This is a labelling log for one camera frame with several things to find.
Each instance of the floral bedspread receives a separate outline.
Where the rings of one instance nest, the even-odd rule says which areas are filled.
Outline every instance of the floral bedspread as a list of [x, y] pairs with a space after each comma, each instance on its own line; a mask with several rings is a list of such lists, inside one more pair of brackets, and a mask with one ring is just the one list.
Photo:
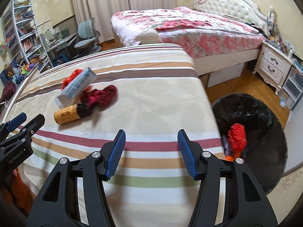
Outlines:
[[155, 29], [163, 42], [182, 46], [194, 59], [251, 50], [264, 40], [249, 25], [187, 7], [122, 11], [113, 15], [111, 22], [126, 46], [140, 44], [140, 33], [146, 29]]

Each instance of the chair backrest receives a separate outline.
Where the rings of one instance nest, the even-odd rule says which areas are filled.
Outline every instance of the chair backrest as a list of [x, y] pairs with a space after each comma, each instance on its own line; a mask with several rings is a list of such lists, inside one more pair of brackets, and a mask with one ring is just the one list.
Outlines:
[[88, 38], [86, 33], [85, 22], [81, 22], [78, 26], [78, 36], [81, 38]]
[[85, 22], [85, 29], [86, 29], [86, 34], [87, 34], [87, 37], [88, 38], [91, 38], [94, 36], [94, 33], [93, 33], [93, 25], [92, 25], [92, 22], [90, 19], [88, 19], [86, 22]]

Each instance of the white headboard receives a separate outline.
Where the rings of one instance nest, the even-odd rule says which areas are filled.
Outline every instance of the white headboard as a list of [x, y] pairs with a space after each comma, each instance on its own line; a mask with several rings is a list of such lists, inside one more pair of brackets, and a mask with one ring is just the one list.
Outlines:
[[[268, 33], [268, 17], [259, 11], [252, 0], [194, 0], [195, 9], [204, 13], [214, 13], [220, 16], [231, 16], [245, 22], [254, 23]], [[271, 18], [274, 20], [274, 8], [270, 7]]]

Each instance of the crumpled plastic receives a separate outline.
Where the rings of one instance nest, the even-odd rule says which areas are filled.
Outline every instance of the crumpled plastic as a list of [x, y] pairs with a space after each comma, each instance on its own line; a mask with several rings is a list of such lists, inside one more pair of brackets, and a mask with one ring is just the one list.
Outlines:
[[232, 94], [212, 105], [219, 132], [227, 135], [234, 123], [245, 126], [247, 145], [242, 157], [266, 194], [278, 184], [287, 160], [284, 131], [264, 102], [248, 94]]

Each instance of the bookshelf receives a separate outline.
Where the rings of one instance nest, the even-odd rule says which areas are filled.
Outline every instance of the bookshelf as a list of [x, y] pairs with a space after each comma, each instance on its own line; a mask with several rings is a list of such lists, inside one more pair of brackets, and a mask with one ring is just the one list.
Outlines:
[[[32, 13], [28, 13], [28, 16], [15, 16], [15, 13], [23, 15], [30, 11]], [[41, 60], [41, 63], [38, 63], [40, 72], [53, 67], [41, 43], [31, 3], [15, 5], [12, 0], [1, 16], [1, 20], [7, 51], [12, 60], [19, 63], [24, 59], [27, 64], [30, 64], [32, 57], [38, 57]]]

